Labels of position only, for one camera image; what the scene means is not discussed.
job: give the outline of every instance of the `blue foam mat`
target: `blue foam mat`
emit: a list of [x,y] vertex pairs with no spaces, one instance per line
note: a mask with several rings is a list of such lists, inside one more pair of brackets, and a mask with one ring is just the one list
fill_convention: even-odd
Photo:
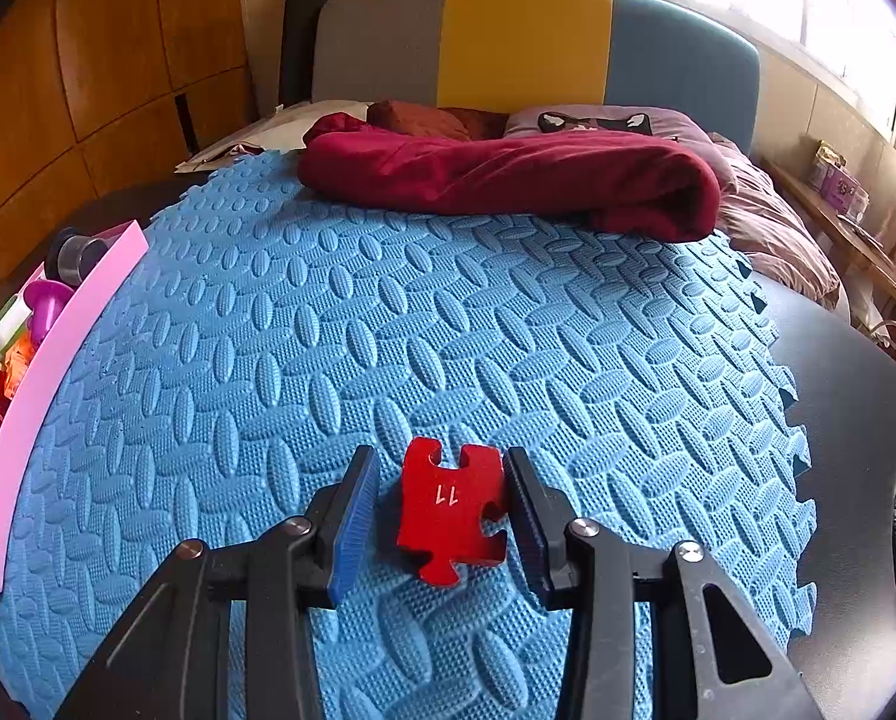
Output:
[[[0,596],[0,676],[47,720],[182,538],[255,538],[303,511],[360,443],[383,494],[412,435],[528,448],[541,477],[628,541],[696,538],[782,646],[816,591],[816,526],[790,371],[744,258],[530,215],[437,218],[314,199],[266,153],[187,191],[92,328],[39,432]],[[312,615],[326,715],[554,715],[570,617],[516,555],[437,590],[389,552]],[[651,715],[638,608],[636,718]],[[243,716],[243,616],[232,716]]]

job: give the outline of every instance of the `screw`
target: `screw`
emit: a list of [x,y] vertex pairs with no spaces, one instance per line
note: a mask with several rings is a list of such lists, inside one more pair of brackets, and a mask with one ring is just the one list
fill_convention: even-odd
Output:
[[704,550],[697,541],[682,541],[677,545],[677,552],[685,562],[700,562],[704,558]]
[[205,545],[197,538],[186,538],[176,546],[175,554],[181,557],[181,560],[195,560],[204,550]]
[[289,517],[282,524],[289,536],[304,536],[311,531],[312,523],[305,517]]
[[569,527],[571,527],[571,532],[574,533],[575,536],[581,536],[581,538],[598,536],[598,532],[602,529],[595,520],[588,519],[587,517],[573,519]]

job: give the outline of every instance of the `maroon fabric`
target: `maroon fabric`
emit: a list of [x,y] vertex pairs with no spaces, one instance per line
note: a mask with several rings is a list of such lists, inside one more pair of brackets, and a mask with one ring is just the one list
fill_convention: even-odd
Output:
[[685,146],[630,132],[460,143],[414,138],[336,113],[305,135],[298,178],[332,199],[413,213],[588,212],[603,232],[666,242],[710,235],[720,190]]

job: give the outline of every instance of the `pink tray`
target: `pink tray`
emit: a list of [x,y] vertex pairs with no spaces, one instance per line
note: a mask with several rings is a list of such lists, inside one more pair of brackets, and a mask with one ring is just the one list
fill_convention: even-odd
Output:
[[[115,227],[101,237],[117,240],[85,283],[75,290],[45,336],[0,429],[0,592],[5,582],[5,552],[18,490],[48,406],[101,310],[148,250],[148,241],[137,221]],[[39,268],[25,283],[39,278],[42,272]]]

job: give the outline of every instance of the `purple box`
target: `purple box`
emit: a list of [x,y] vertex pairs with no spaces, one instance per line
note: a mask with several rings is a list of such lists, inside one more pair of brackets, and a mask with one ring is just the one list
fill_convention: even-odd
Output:
[[855,193],[858,188],[859,184],[852,175],[840,167],[829,165],[824,180],[821,182],[819,194],[839,214],[846,214],[851,203],[855,201]]

